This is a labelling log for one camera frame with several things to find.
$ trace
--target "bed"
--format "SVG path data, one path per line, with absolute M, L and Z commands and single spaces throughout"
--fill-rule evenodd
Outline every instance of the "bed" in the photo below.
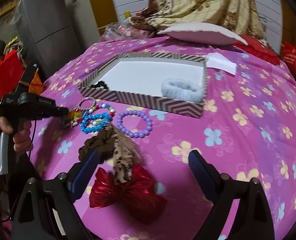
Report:
M 200 119 L 110 102 L 116 112 L 140 110 L 153 121 L 153 131 L 139 145 L 145 168 L 157 181 L 156 192 L 168 200 L 165 212 L 143 225 L 119 205 L 89 207 L 95 175 L 75 203 L 85 226 L 101 239 L 192 239 L 211 210 L 187 164 L 198 149 L 219 172 L 238 180 L 260 179 L 270 206 L 276 240 L 296 221 L 296 82 L 284 63 L 272 65 L 233 47 L 214 48 L 169 37 L 101 42 L 67 63 L 46 82 L 44 96 L 73 108 L 83 97 L 78 85 L 100 64 L 126 52 L 170 52 L 206 55 L 218 52 L 237 64 L 237 74 L 208 69 L 208 93 Z M 127 127 L 140 130 L 144 121 L 128 118 Z M 37 122 L 32 162 L 44 179 L 67 172 L 78 162 L 78 149 L 91 134 L 78 127 L 63 129 L 60 120 Z M 100 165 L 112 170 L 111 162 Z M 220 240 L 229 234 L 232 210 Z

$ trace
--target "pink pillow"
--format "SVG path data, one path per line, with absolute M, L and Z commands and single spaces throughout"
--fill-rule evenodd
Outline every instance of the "pink pillow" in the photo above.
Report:
M 209 45 L 229 45 L 238 41 L 245 45 L 248 43 L 238 34 L 211 23 L 178 23 L 174 24 L 158 34 L 167 34 L 181 41 L 191 41 Z

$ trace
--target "gray refrigerator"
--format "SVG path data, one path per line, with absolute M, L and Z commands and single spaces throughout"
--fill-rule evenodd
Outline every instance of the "gray refrigerator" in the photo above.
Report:
M 16 28 L 43 81 L 82 51 L 64 0 L 21 0 Z

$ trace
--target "shiny red hair bow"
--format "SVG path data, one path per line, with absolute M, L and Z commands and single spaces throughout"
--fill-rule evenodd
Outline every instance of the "shiny red hair bow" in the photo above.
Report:
M 155 181 L 139 164 L 132 168 L 131 180 L 114 185 L 108 173 L 99 168 L 91 189 L 91 208 L 103 208 L 122 202 L 130 215 L 143 224 L 150 224 L 163 212 L 167 200 L 155 193 Z

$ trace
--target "blue beaded bracelet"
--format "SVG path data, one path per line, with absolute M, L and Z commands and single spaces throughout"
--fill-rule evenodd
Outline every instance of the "blue beaded bracelet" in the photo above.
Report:
M 147 122 L 147 127 L 144 131 L 142 132 L 135 132 L 132 133 L 131 131 L 127 130 L 123 125 L 122 125 L 122 119 L 126 116 L 126 115 L 137 115 L 140 116 L 142 119 L 144 119 Z M 131 111 L 124 111 L 119 113 L 118 117 L 117 117 L 117 126 L 118 128 L 126 135 L 129 135 L 130 138 L 144 138 L 146 135 L 149 135 L 149 133 L 152 130 L 152 122 L 151 120 L 141 111 L 136 111 L 136 110 L 131 110 Z
M 92 124 L 95 124 L 93 127 L 87 127 L 89 120 L 95 121 Z M 103 114 L 90 114 L 84 117 L 80 125 L 80 130 L 85 134 L 92 132 L 99 132 L 103 127 L 107 126 L 108 122 L 111 122 L 112 117 L 108 113 Z

